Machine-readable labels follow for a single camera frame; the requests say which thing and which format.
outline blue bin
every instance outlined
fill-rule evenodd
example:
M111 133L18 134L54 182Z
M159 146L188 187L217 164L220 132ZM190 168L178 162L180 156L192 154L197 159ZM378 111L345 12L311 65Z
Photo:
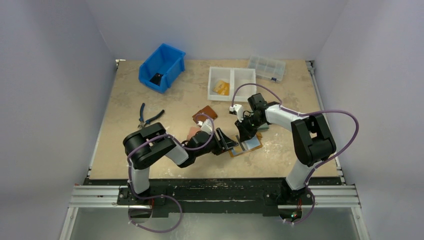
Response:
M184 55L185 52L162 43L140 66L138 80L163 94L178 75L184 72Z

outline wall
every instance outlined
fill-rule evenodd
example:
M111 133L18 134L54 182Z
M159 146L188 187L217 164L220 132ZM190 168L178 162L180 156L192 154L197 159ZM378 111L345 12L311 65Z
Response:
M115 74L84 0L0 1L1 239L58 239Z
M315 63L325 108L360 123L340 162L372 239L424 235L423 10L422 0L350 0ZM345 144L353 122L329 120Z
M117 59L161 43L188 59L315 59L347 0L87 0Z

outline white divided container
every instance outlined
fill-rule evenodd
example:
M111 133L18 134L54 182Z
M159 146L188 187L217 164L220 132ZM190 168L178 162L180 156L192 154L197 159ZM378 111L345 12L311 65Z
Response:
M215 85L220 81L229 83L229 95L219 95L214 92ZM214 67L209 68L209 82L207 84L207 99L210 101L231 102L234 91L242 84L256 83L256 72L249 68ZM248 98L256 94L255 85L247 85L237 92L235 102L248 102Z
M255 69L256 75L260 77L281 82L283 80L284 70L286 69L286 62L252 55L250 56L247 67L249 69Z

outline wooden tabletop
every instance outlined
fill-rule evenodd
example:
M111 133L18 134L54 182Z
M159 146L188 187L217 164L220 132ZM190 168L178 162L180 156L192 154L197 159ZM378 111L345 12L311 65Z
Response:
M258 84L274 91L287 108L309 113L320 109L315 89L304 60L284 60L286 73L281 82L257 78ZM185 60L183 72L164 94L155 92L139 82L139 67L143 61L121 61L116 73L107 110L103 119L90 179L127 179L128 169L124 153L124 138L137 131L139 110L145 103L144 118L148 119L162 109L165 114L156 122L162 123L167 132L181 142L186 139L190 127L195 127L192 116L209 105L218 114L215 127L227 135L238 134L234 125L235 115L229 114L230 102L209 101L209 67L246 68L248 60ZM257 88L266 101L275 97ZM212 153L196 159L186 168L179 168L167 157L150 167L150 178L262 178L286 177L292 169L296 155L291 132L271 125L262 133L263 147L250 153L231 158L225 152ZM314 177L337 176L336 165L331 161L320 167Z

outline pliers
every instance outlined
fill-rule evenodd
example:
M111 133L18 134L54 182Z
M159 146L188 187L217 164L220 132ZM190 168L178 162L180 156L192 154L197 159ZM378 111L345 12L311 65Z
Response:
M146 125L148 125L151 122L155 121L156 119L160 118L165 113L165 110L162 109L162 111L160 111L156 116L149 118L146 121L144 121L143 110L145 109L145 105L146 104L143 102L143 104L141 104L141 107L140 107L140 118L138 119L140 121L140 124L138 125L139 129L144 129Z

